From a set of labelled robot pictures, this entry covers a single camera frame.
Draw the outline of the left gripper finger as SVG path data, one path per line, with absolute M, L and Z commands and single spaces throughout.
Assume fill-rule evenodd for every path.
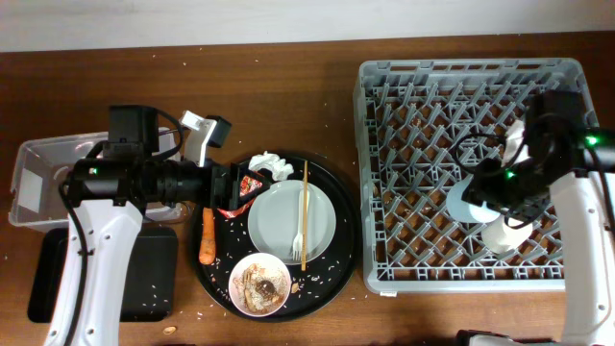
M 271 183 L 272 180 L 258 172 L 252 171 L 246 164 L 238 164 L 236 166 L 239 181 L 242 181 L 244 177 L 256 180 L 260 183 Z
M 248 194 L 241 195 L 238 200 L 238 207 L 235 210 L 219 209 L 218 211 L 223 216 L 239 216 L 253 205 L 254 201 L 261 193 L 262 193 L 262 190 L 255 190 Z

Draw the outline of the light blue cup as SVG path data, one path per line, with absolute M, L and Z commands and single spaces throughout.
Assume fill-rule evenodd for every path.
M 465 202 L 462 195 L 466 191 L 473 177 L 455 183 L 446 197 L 446 209 L 453 220 L 463 223 L 490 223 L 495 221 L 500 214 L 489 209 L 485 203 L 480 206 Z

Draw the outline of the white paper cup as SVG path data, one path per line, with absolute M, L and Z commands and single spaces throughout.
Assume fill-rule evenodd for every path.
M 514 226 L 521 224 L 522 222 L 516 219 L 509 219 L 508 223 L 505 223 L 501 215 L 481 231 L 481 240 L 486 248 L 495 254 L 514 250 L 526 241 L 533 231 L 531 224 L 514 229 Z

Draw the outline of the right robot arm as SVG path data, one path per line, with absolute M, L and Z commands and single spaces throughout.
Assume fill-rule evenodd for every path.
M 518 144 L 467 168 L 451 193 L 519 227 L 553 207 L 563 242 L 564 345 L 614 342 L 614 134 L 588 123 L 578 92 L 532 98 Z

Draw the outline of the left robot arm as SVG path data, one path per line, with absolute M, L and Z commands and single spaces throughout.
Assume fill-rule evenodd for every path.
M 117 344 L 128 266 L 148 204 L 237 210 L 247 203 L 240 182 L 249 170 L 206 156 L 209 147 L 224 144 L 231 123 L 185 112 L 170 120 L 178 144 L 161 151 L 159 119 L 167 115 L 148 106 L 112 106 L 107 139 L 60 184 L 68 245 L 46 344 Z

